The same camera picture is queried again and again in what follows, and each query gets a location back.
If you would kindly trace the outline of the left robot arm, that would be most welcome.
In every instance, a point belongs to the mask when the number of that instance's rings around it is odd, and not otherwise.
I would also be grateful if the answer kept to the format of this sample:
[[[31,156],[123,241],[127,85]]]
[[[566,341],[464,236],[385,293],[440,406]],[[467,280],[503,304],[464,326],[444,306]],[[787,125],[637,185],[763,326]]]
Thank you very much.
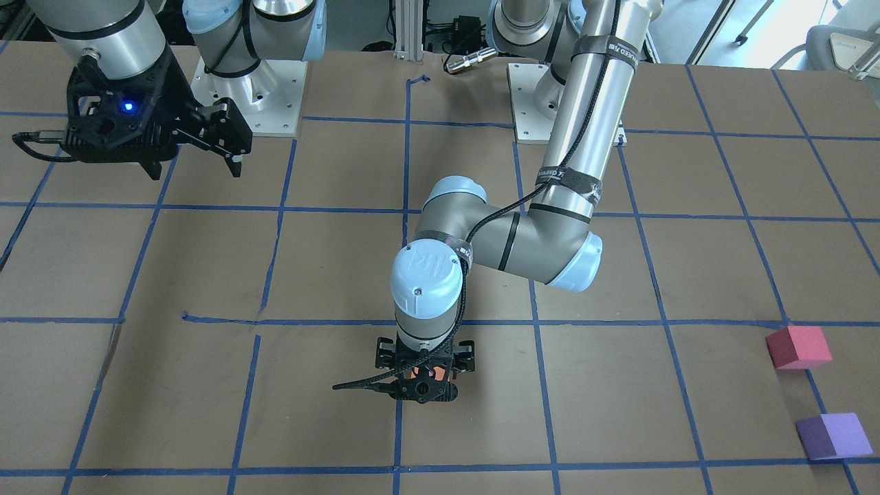
[[[452,379],[475,367],[474,344],[454,342],[474,265],[570,292],[592,283],[603,244],[591,217],[648,26],[662,9],[661,1],[493,3],[488,44],[559,70],[542,82],[543,113],[554,122],[534,191],[499,208],[467,177],[434,185],[414,238],[393,262],[398,330],[377,341],[382,373],[343,388],[452,401]]]

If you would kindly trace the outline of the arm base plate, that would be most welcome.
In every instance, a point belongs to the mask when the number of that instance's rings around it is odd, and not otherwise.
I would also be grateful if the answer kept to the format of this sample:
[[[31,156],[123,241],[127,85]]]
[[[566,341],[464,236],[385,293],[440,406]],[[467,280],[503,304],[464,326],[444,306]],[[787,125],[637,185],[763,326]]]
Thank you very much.
[[[303,60],[261,60],[249,74],[221,78],[205,73],[200,59],[191,89],[203,105],[232,98],[256,137],[295,137],[308,66]]]
[[[508,82],[516,141],[547,144],[552,133],[564,85],[544,63],[510,63]]]

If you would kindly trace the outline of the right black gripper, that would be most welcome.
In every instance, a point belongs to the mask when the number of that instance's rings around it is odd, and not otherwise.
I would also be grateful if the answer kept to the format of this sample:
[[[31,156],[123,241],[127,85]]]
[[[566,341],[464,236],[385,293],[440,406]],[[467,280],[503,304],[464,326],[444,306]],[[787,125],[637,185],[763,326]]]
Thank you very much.
[[[137,162],[151,181],[163,163],[192,144],[224,159],[239,178],[254,132],[233,98],[200,106],[174,53],[163,52],[141,74],[112,80],[93,54],[83,54],[67,85],[65,150],[85,163]]]

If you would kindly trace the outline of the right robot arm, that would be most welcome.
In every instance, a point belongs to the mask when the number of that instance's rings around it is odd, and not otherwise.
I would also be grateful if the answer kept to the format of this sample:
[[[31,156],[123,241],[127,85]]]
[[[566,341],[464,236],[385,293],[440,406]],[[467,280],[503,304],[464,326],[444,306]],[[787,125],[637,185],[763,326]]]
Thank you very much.
[[[136,163],[157,181],[191,144],[239,177],[254,137],[294,137],[308,63],[326,47],[324,1],[30,1],[74,68],[62,131],[19,132],[60,162]]]

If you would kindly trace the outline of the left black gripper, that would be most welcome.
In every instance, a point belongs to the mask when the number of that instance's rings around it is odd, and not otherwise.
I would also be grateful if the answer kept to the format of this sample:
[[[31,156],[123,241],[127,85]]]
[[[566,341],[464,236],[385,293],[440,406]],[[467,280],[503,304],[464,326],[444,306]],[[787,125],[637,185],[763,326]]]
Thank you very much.
[[[420,354],[399,340],[377,339],[377,369],[396,369],[415,362]],[[464,340],[457,345],[443,344],[437,353],[421,366],[406,370],[396,380],[376,383],[375,391],[386,393],[396,400],[451,402],[458,397],[458,388],[452,382],[459,373],[474,372],[474,341]]]

